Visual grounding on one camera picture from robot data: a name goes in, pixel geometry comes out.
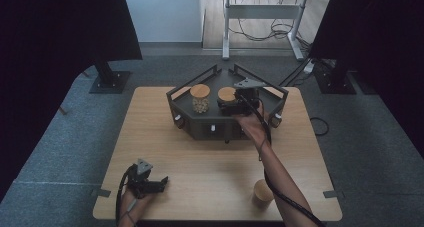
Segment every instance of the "black base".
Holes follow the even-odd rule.
[[[97,77],[91,86],[90,94],[121,94],[130,77],[129,71],[112,71],[113,84],[105,84]]]
[[[359,88],[361,88],[362,93],[366,95],[377,94],[374,88],[370,84],[366,83],[358,72],[351,72],[351,74],[352,74],[352,77],[355,79],[356,83],[359,85]]]
[[[352,83],[347,77],[345,77],[343,85],[335,86],[330,83],[330,75],[320,68],[314,68],[313,73],[323,94],[356,94]]]
[[[187,83],[166,93],[175,125],[187,132],[195,140],[219,140],[229,144],[231,140],[248,139],[237,121],[232,116],[226,115],[225,111],[223,113],[222,105],[217,102],[219,90],[223,87],[235,86],[236,83],[241,81],[243,83],[249,82],[246,81],[246,77],[255,79],[260,84],[263,82],[266,86],[272,87],[275,91],[281,93],[280,97],[262,87],[257,87],[256,91],[258,93],[255,93],[255,96],[260,96],[270,116],[274,116],[276,113],[281,115],[288,96],[287,90],[274,86],[240,65],[234,64],[234,68],[228,70],[218,69],[218,66],[214,65]],[[207,97],[209,100],[208,111],[201,114],[193,111],[193,97],[189,89],[183,90],[187,86],[193,86],[198,83],[207,85],[210,89],[210,94]]]

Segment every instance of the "jar with cork lid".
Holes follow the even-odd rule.
[[[193,110],[196,113],[205,113],[209,110],[209,93],[210,89],[207,85],[197,84],[190,89],[193,96]]]
[[[223,103],[231,103],[236,100],[236,97],[234,96],[234,93],[236,92],[236,89],[233,87],[224,87],[221,88],[218,91],[218,98]]]

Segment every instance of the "gray carpet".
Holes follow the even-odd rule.
[[[76,78],[63,101],[67,115],[56,114],[2,201],[0,226],[114,226],[93,218],[92,192],[101,186],[134,89],[180,85],[214,64],[235,62],[274,84],[299,64],[290,56],[144,56],[110,63],[132,72],[124,92],[110,95],[88,93],[97,72],[87,69],[90,76]],[[303,83],[310,117],[330,125],[317,139],[343,219],[328,226],[424,226],[424,161],[378,95],[364,95],[355,84],[356,95],[323,95],[314,77],[296,83]]]

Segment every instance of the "wire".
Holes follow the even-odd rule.
[[[133,220],[133,218],[130,215],[130,212],[126,211],[120,219],[124,218],[125,216],[128,216],[128,218],[130,219],[131,223],[133,224],[133,227],[137,227],[137,223]]]
[[[237,94],[237,96],[236,97],[240,97],[240,99],[245,103],[245,104],[247,104],[247,106],[249,106],[249,108],[250,108],[250,110],[256,115],[256,117],[258,117],[258,120],[261,122],[261,125],[262,125],[262,127],[264,128],[264,130],[265,130],[265,133],[266,133],[266,136],[267,136],[267,139],[268,139],[268,141],[269,141],[269,143],[271,144],[271,130],[269,129],[269,126],[268,126],[268,123],[267,122],[265,122],[265,119],[264,119],[264,117],[258,112],[258,110],[255,108],[255,107],[253,107],[250,103],[249,103],[249,101],[247,101],[247,99],[243,96],[243,95],[239,95],[239,94]]]
[[[307,78],[304,78],[304,79],[297,79],[296,80],[296,78],[302,73],[303,71],[302,70],[300,70],[299,72],[297,72],[297,74],[287,83],[287,85],[286,85],[286,87],[288,87],[289,86],[289,84],[291,83],[291,82],[293,82],[294,81],[294,83],[293,83],[293,85],[292,85],[292,87],[293,86],[295,86],[295,83],[296,83],[296,81],[298,81],[298,80],[306,80]]]
[[[318,225],[319,227],[325,227],[325,225],[321,222],[321,220],[319,220],[314,214],[312,214],[309,210],[305,209],[303,206],[301,206],[300,204],[298,204],[296,201],[290,199],[289,197],[287,197],[286,195],[284,195],[283,193],[279,192],[277,190],[277,188],[275,188],[274,185],[272,185],[271,181],[268,178],[268,175],[266,173],[266,171],[264,170],[264,175],[265,175],[265,182],[267,183],[269,189],[275,194],[277,195],[278,198],[280,198],[281,200],[285,201],[287,204],[291,205],[293,208],[297,209],[298,211],[300,211],[302,214],[304,214],[306,217],[308,217],[312,222],[314,222],[316,225]]]
[[[319,121],[323,122],[326,126],[326,130],[324,132],[322,132],[322,133],[316,133],[315,132],[315,136],[324,136],[324,135],[328,134],[328,132],[330,131],[330,125],[327,123],[327,121],[325,121],[325,120],[323,120],[319,117],[312,117],[309,120],[311,121],[311,123],[312,123],[313,120],[319,120]]]
[[[328,63],[329,60],[327,59],[317,59],[317,62],[321,64],[321,66],[324,66],[327,68],[328,71],[332,71],[334,69],[334,66],[330,63]]]
[[[295,80],[292,86],[294,87],[294,86],[302,85],[303,83],[305,83],[305,80],[309,79],[311,76],[312,76],[312,72],[307,74],[306,77],[304,77],[302,79]]]
[[[119,183],[119,189],[118,189],[118,193],[116,195],[116,209],[115,209],[115,220],[116,220],[116,226],[119,225],[119,220],[120,220],[120,210],[121,210],[121,198],[122,198],[122,188],[124,187],[124,182],[125,179],[128,177],[128,172],[130,171],[130,169],[132,168],[132,166],[130,166],[127,171],[125,171],[124,175],[122,176],[121,182]]]
[[[261,102],[261,115],[260,116],[265,116],[265,107],[264,107],[264,102],[260,99],[260,98],[254,98],[254,100],[258,100],[259,102]],[[259,146],[259,161],[262,161],[262,147],[265,144],[265,141],[267,140],[267,136],[264,136],[264,140],[262,141],[261,145]]]
[[[277,19],[274,19],[274,21],[272,21],[271,33],[273,33],[275,38],[277,38],[277,39],[286,38],[287,35],[290,33],[290,31],[293,29],[294,20],[293,20],[292,25],[288,25],[288,24],[284,24],[284,23],[283,24],[274,24],[275,21],[277,21]],[[290,27],[290,29],[288,31],[286,31],[286,30],[275,30],[274,28],[276,26],[287,26],[287,27]]]
[[[288,79],[288,78],[290,78],[290,76],[291,75],[293,75],[294,73],[296,73],[299,69],[300,69],[300,67],[302,67],[302,66],[306,66],[308,63],[309,63],[309,61],[311,61],[311,59],[309,59],[309,58],[307,58],[307,59],[305,59],[299,66],[297,66],[296,67],[296,69],[293,71],[293,72],[291,72],[283,81],[281,81],[281,83],[278,85],[278,86],[282,86],[283,85],[283,83],[284,82],[286,82],[286,80]],[[299,73],[298,74],[296,74],[286,85],[285,85],[285,87],[287,87],[288,86],[288,84],[290,84],[290,82],[292,82],[293,81],[293,79],[294,78],[296,78],[296,76],[298,76],[299,75]]]

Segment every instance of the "black curtain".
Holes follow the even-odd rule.
[[[125,0],[0,0],[0,54],[3,198],[74,79],[142,56]]]
[[[330,0],[309,57],[356,69],[424,156],[424,0]]]

